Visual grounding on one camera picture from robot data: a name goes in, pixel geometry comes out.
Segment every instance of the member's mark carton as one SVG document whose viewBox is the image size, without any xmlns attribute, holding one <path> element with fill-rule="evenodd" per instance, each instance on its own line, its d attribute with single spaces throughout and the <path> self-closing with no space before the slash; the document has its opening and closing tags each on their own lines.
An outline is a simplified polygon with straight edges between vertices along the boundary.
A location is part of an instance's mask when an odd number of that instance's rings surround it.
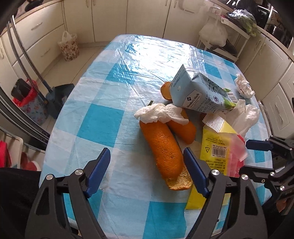
<svg viewBox="0 0 294 239">
<path fill-rule="evenodd" d="M 230 110 L 235 107 L 227 92 L 193 68 L 182 65 L 170 84 L 173 104 L 199 112 Z"/>
</svg>

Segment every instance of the blue gripper pad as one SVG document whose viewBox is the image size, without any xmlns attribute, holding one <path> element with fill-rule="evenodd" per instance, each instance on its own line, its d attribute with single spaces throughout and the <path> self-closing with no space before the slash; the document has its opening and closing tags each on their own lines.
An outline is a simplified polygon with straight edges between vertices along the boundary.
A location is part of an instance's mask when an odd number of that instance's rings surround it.
<svg viewBox="0 0 294 239">
<path fill-rule="evenodd" d="M 248 140 L 246 142 L 246 148 L 252 150 L 269 151 L 273 149 L 273 145 L 269 141 Z"/>
<path fill-rule="evenodd" d="M 85 192 L 85 196 L 87 198 L 90 198 L 94 193 L 97 192 L 103 176 L 108 168 L 110 163 L 109 149 L 104 148 L 97 160 L 99 160 L 97 165 L 93 169 L 91 175 L 88 177 L 88 188 Z"/>
<path fill-rule="evenodd" d="M 203 197 L 207 198 L 210 194 L 207 188 L 207 180 L 208 180 L 207 177 L 203 173 L 202 169 L 200 168 L 199 164 L 197 163 L 194 155 L 191 153 L 189 148 L 184 149 L 183 156 L 184 156 L 184 163 L 187 167 L 188 172 L 191 175 L 191 178 L 197 189 L 197 192 L 201 193 Z M 205 167 L 205 170 L 208 170 L 208 172 L 210 172 L 210 168 L 206 164 L 206 162 L 203 161 L 203 163 L 204 163 L 203 166 Z"/>
</svg>

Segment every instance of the plastic tablecloth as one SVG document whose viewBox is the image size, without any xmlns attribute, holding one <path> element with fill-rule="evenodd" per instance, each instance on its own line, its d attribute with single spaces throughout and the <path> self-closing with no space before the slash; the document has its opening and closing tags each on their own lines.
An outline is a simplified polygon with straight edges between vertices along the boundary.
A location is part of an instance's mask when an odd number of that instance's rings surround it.
<svg viewBox="0 0 294 239">
<path fill-rule="evenodd" d="M 171 191 L 161 178 L 151 150 L 134 113 L 150 100 L 167 103 L 160 87 L 171 81 L 181 65 L 199 69 L 221 87 L 242 98 L 234 83 L 238 67 L 223 58 L 193 46 L 164 39 L 117 36 L 94 60 L 70 94 L 53 128 L 47 146 L 40 184 L 49 173 L 71 174 L 96 159 L 104 147 L 111 162 L 99 190 L 89 202 L 108 238 L 183 238 L 200 210 L 184 210 L 190 190 Z M 246 100 L 258 107 L 255 97 Z M 199 115 L 187 110 L 198 128 Z M 247 139 L 268 137 L 264 119 L 246 134 Z M 271 154 L 249 150 L 248 165 L 272 167 Z M 254 184 L 261 203 L 270 193 Z M 69 195 L 66 210 L 74 224 Z M 216 229 L 225 218 L 220 215 Z"/>
</svg>

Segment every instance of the barcode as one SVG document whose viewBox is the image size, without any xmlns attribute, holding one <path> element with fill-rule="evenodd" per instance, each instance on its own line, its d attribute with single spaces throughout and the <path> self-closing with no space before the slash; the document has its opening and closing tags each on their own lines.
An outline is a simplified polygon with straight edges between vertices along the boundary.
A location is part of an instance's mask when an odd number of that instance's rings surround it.
<svg viewBox="0 0 294 239">
<path fill-rule="evenodd" d="M 212 145 L 212 156 L 225 158 L 226 152 L 226 147 Z"/>
<path fill-rule="evenodd" d="M 235 104 L 238 103 L 238 100 L 237 100 L 237 98 L 236 98 L 236 96 L 234 95 L 233 92 L 228 92 L 227 94 L 228 94 L 228 97 L 231 99 L 231 101 L 233 103 L 235 103 Z"/>
</svg>

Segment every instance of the yellow packaging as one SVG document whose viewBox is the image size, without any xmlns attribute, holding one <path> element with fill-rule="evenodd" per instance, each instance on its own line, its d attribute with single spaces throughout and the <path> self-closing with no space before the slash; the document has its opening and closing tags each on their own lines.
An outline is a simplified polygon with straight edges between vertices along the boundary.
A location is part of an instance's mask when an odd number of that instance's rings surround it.
<svg viewBox="0 0 294 239">
<path fill-rule="evenodd" d="M 205 125 L 200 159 L 206 161 L 210 168 L 217 169 L 226 175 L 228 156 L 229 148 L 225 146 L 219 134 Z"/>
<path fill-rule="evenodd" d="M 205 125 L 203 127 L 200 159 L 206 161 L 210 168 L 218 169 L 224 175 L 227 175 L 227 165 L 229 158 L 229 148 L 227 145 L 229 145 L 231 140 L 229 134 L 236 134 L 236 132 L 226 121 L 217 116 L 215 116 L 215 118 L 218 119 L 210 119 L 212 123 L 208 124 L 209 126 Z M 225 194 L 223 205 L 227 205 L 229 199 L 230 193 Z M 193 185 L 185 209 L 202 209 L 205 200 L 206 199 L 202 196 L 202 194 L 197 192 L 195 186 Z"/>
</svg>

